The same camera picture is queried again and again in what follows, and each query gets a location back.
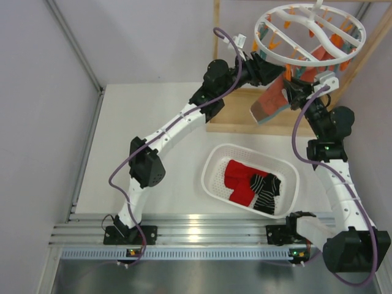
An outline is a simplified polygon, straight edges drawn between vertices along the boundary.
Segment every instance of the sock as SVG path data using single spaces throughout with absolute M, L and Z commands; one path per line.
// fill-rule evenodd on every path
M 249 206 L 255 197 L 255 192 L 252 191 L 249 181 L 253 175 L 260 175 L 262 177 L 268 174 L 264 171 L 255 168 L 247 167 L 235 160 L 231 160 L 225 170 L 225 186 L 233 189 L 229 200 L 235 203 Z
M 274 197 L 279 195 L 280 184 L 281 181 L 272 173 L 269 173 L 266 176 L 253 175 L 250 186 L 252 191 L 258 195 L 253 209 L 263 213 L 274 214 Z

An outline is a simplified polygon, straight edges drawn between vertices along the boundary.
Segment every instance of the red sock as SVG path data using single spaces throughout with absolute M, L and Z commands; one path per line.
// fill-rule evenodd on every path
M 235 160 L 231 160 L 225 171 L 225 186 L 234 189 L 230 201 L 249 206 L 255 196 L 251 189 L 251 178 L 254 174 L 266 176 L 267 173 L 252 167 L 247 167 Z

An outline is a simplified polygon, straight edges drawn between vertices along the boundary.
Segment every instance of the metal corner post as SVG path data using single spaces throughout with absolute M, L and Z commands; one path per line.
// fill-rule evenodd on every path
M 75 52 L 76 57 L 78 58 L 83 69 L 87 73 L 91 83 L 94 85 L 95 89 L 100 94 L 102 92 L 102 90 L 104 89 L 104 87 L 102 87 L 101 84 L 99 83 L 99 80 L 97 79 L 94 71 L 92 70 L 92 68 L 91 68 L 85 54 L 83 53 L 78 41 L 76 40 L 73 32 L 69 28 L 69 25 L 67 24 L 66 19 L 62 15 L 57 3 L 55 2 L 55 0 L 43 0 L 43 1 L 46 4 L 46 6 L 48 7 L 48 10 L 50 11 L 50 13 L 55 18 L 55 21 L 59 25 L 61 31 L 64 33 L 64 37 L 66 38 L 69 45 L 71 46 L 71 48 Z

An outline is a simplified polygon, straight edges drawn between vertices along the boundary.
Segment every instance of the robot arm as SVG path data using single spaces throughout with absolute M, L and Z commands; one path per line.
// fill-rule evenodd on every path
M 284 70 L 284 67 L 266 62 L 258 54 L 252 53 L 252 58 L 246 55 L 243 71 L 236 88 L 246 83 L 253 86 L 268 85 Z M 166 155 L 177 142 L 181 141 L 195 128 L 210 121 L 224 107 L 223 100 L 218 100 L 189 114 L 190 110 L 212 101 L 224 93 L 235 80 L 238 65 L 229 68 L 223 60 L 215 60 L 208 66 L 204 75 L 203 85 L 189 100 L 189 103 L 170 122 L 152 135 L 141 140 L 136 137 L 130 144 L 130 153 L 144 147 L 130 162 L 130 203 L 125 202 L 122 210 L 115 217 L 114 227 L 122 238 L 122 244 L 132 244 L 137 231 L 132 221 L 128 205 L 135 220 L 141 221 L 141 213 L 146 202 L 150 187 L 159 184 L 165 176 L 165 169 L 160 157 Z M 324 72 L 316 76 L 315 83 L 306 83 L 292 78 L 284 80 L 288 101 L 293 110 L 303 108 L 309 98 L 325 85 L 328 92 L 339 87 L 339 81 L 334 73 Z M 308 142 L 307 157 L 309 160 L 323 162 L 337 170 L 345 179 L 345 183 L 333 175 L 326 167 L 315 168 L 330 201 L 336 228 L 323 225 L 312 213 L 293 213 L 287 217 L 288 236 L 302 236 L 323 251 L 327 268 L 333 273 L 370 271 L 372 262 L 372 244 L 369 229 L 361 211 L 355 204 L 359 200 L 355 187 L 350 180 L 349 164 L 343 147 L 344 137 L 351 134 L 354 121 L 353 113 L 346 107 L 336 107 L 331 111 L 321 99 L 315 99 L 305 112 L 317 139 Z M 348 184 L 356 198 L 352 198 L 344 186 Z M 390 245 L 387 232 L 378 231 L 373 226 L 377 238 L 378 266 L 383 260 Z
M 246 83 L 252 86 L 268 85 L 285 70 L 285 67 L 265 61 L 256 52 L 251 53 L 250 58 L 244 53 L 243 56 L 241 76 L 235 89 Z M 160 158 L 163 158 L 187 134 L 204 125 L 220 112 L 224 107 L 222 99 L 204 107 L 202 105 L 225 93 L 236 80 L 237 74 L 237 60 L 233 68 L 229 68 L 224 60 L 212 61 L 208 65 L 207 73 L 204 74 L 202 86 L 173 119 L 146 138 L 136 137 L 131 141 L 130 154 L 140 148 L 144 149 L 129 162 L 129 203 L 127 201 L 124 203 L 114 221 L 116 231 L 125 243 L 131 242 L 137 234 L 128 206 L 139 223 L 149 188 L 159 184 L 165 176 L 165 169 Z

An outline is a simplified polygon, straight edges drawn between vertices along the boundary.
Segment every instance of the white wall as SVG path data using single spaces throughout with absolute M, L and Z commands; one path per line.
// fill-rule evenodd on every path
M 0 1 L 0 292 L 34 293 L 97 93 L 42 0 Z
M 386 5 L 374 4 L 366 21 Z M 350 170 L 363 205 L 380 230 L 392 236 L 392 31 L 358 74 L 341 105 L 355 112 L 353 133 L 345 139 Z M 388 254 L 392 262 L 392 251 Z
M 212 60 L 213 0 L 57 3 L 103 85 L 201 81 Z M 250 51 L 257 19 L 284 4 L 288 2 L 221 0 L 220 27 L 230 35 L 247 35 L 245 50 Z M 350 13 L 359 7 L 352 2 L 328 5 Z M 340 24 L 337 17 L 333 21 Z M 233 63 L 234 56 L 225 48 L 220 42 L 219 57 Z

